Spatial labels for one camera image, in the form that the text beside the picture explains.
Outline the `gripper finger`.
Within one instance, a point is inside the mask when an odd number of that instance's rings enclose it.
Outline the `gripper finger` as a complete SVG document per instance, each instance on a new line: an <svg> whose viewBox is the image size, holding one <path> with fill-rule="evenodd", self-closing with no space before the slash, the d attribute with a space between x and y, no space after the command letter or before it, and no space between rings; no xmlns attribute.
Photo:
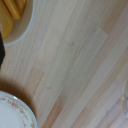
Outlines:
<svg viewBox="0 0 128 128"><path fill-rule="evenodd" d="M5 57L5 48L4 48L4 44L3 44L2 35L0 32L0 68L3 63L4 57Z"/></svg>

